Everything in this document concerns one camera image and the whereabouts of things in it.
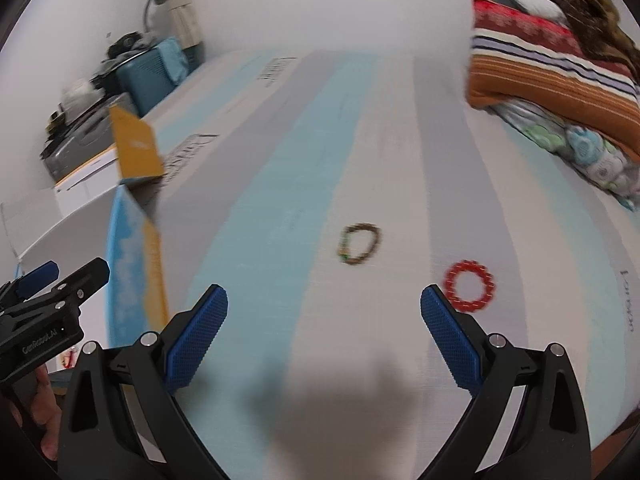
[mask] metal screw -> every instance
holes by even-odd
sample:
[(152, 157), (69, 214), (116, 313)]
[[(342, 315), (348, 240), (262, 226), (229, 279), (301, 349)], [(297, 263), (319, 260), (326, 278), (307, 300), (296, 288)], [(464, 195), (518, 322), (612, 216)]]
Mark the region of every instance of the metal screw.
[(95, 349), (98, 348), (98, 345), (95, 341), (89, 341), (88, 343), (84, 343), (82, 346), (82, 353), (90, 355), (95, 352)]
[(496, 348), (504, 348), (507, 345), (507, 340), (502, 334), (491, 334), (489, 336), (489, 343)]
[(562, 345), (559, 345), (558, 343), (553, 343), (550, 350), (551, 353), (556, 357), (562, 357), (564, 355), (564, 347)]
[(158, 334), (155, 332), (147, 332), (140, 338), (140, 342), (143, 346), (151, 346), (155, 344), (156, 341), (158, 341)]

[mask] human hand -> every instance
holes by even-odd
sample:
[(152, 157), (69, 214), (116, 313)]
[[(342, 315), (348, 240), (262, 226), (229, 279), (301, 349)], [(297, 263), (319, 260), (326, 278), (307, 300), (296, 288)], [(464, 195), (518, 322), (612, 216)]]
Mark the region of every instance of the human hand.
[[(31, 402), (31, 417), (36, 424), (45, 428), (45, 435), (40, 443), (44, 456), (49, 460), (57, 460), (62, 410), (56, 403), (56, 396), (53, 394), (46, 365), (36, 369), (36, 380), (38, 388)], [(12, 403), (9, 406), (15, 421), (21, 427), (22, 415), (20, 411)]]

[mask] clothes pile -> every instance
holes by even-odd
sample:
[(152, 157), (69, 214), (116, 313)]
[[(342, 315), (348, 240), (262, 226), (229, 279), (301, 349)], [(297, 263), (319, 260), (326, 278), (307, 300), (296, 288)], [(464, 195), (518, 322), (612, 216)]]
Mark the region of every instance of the clothes pile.
[(640, 52), (611, 0), (474, 0), (467, 99), (640, 208)]

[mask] bed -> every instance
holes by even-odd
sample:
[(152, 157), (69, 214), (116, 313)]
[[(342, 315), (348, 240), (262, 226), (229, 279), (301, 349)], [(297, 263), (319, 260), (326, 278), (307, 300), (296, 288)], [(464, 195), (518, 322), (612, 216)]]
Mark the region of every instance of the bed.
[[(403, 55), (233, 52), (146, 116), (166, 157), (146, 205), (170, 310), (210, 283), (228, 291), (178, 402), (231, 478), (416, 478), (469, 401), (418, 307), (460, 260), (494, 276), (474, 314), (486, 332), (565, 346), (592, 447), (638, 405), (638, 217), (470, 108), (464, 71)], [(348, 266), (338, 244), (358, 222), (382, 241)], [(480, 288), (463, 276), (458, 291)]]

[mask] blue towel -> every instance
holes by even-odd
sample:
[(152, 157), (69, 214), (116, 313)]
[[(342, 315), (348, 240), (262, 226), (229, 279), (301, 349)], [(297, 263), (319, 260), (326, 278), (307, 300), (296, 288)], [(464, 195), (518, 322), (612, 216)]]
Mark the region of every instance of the blue towel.
[(173, 36), (156, 45), (160, 53), (164, 68), (171, 81), (176, 86), (182, 83), (189, 75), (189, 63), (187, 57), (180, 48), (180, 43)]

